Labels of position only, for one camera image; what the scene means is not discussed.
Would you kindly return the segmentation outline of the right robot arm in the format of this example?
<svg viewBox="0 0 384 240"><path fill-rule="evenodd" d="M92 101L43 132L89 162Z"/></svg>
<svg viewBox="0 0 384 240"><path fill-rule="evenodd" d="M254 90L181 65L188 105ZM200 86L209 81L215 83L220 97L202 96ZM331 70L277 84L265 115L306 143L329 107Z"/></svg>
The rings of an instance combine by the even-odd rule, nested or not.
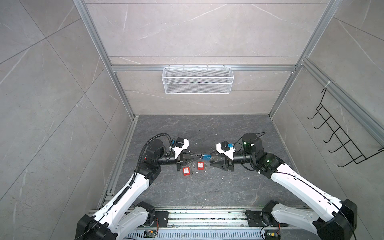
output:
<svg viewBox="0 0 384 240"><path fill-rule="evenodd" d="M236 164L250 164L247 169L283 186L303 201L309 210L285 206L269 201L260 216L247 211L250 222L261 221L266 227L288 224L309 231L322 240L349 240L355 238L358 224L358 207L349 199L334 197L296 173L288 164L264 150L262 139L256 133L241 138L241 148L227 141L216 145L218 156L212 157L210 166L234 171Z"/></svg>

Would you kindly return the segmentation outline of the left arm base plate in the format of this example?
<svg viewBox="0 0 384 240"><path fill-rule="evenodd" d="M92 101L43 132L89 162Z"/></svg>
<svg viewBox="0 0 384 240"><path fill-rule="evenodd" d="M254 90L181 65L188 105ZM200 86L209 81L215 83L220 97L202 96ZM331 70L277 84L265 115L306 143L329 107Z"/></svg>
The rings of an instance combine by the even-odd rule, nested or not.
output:
<svg viewBox="0 0 384 240"><path fill-rule="evenodd" d="M166 228L168 226L169 221L169 212L168 211L155 211L149 213L146 222L143 224L143 227L153 227L156 228L159 226L160 228Z"/></svg>

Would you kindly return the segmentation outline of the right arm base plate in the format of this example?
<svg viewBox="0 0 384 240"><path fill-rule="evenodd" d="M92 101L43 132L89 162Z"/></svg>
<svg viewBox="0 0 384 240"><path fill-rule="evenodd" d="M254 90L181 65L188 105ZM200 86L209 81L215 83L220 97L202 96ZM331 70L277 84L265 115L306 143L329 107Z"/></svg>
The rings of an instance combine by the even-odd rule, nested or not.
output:
<svg viewBox="0 0 384 240"><path fill-rule="evenodd" d="M264 227L270 225L273 227L278 227L279 225L281 227L289 226L288 224L277 222L272 214L268 212L246 210L245 215L247 217L249 227Z"/></svg>

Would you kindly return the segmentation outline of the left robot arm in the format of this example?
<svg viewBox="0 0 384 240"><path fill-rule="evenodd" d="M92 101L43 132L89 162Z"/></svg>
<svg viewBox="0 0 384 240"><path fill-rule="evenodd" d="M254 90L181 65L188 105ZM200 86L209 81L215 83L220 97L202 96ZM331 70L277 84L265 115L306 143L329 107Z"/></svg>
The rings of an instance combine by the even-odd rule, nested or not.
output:
<svg viewBox="0 0 384 240"><path fill-rule="evenodd" d="M77 240L122 240L134 229L156 224L155 207L145 202L129 208L149 188L161 173L161 166L176 164L180 169L187 165L183 155L203 158L202 154L187 149L189 140L171 139L167 133L150 138L143 146L137 166L130 180L105 206L92 216L84 215L77 223Z"/></svg>

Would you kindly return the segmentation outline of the red padlock long shackle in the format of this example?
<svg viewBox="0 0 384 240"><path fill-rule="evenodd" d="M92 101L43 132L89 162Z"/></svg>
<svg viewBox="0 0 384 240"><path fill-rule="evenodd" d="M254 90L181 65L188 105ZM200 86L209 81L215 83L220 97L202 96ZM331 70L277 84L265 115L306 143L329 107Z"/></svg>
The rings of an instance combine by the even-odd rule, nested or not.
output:
<svg viewBox="0 0 384 240"><path fill-rule="evenodd" d="M198 162L198 163L197 163L197 169L198 169L198 170L204 170L204 169L205 169L205 164L204 164L204 162Z"/></svg>

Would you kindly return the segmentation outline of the blue padlock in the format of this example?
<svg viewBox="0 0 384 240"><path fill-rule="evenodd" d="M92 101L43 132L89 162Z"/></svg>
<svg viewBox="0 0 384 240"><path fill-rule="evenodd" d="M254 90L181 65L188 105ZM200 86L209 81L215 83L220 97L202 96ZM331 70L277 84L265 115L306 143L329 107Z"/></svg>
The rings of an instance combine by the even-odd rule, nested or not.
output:
<svg viewBox="0 0 384 240"><path fill-rule="evenodd" d="M198 155L198 157L202 161L210 161L212 159L212 155Z"/></svg>

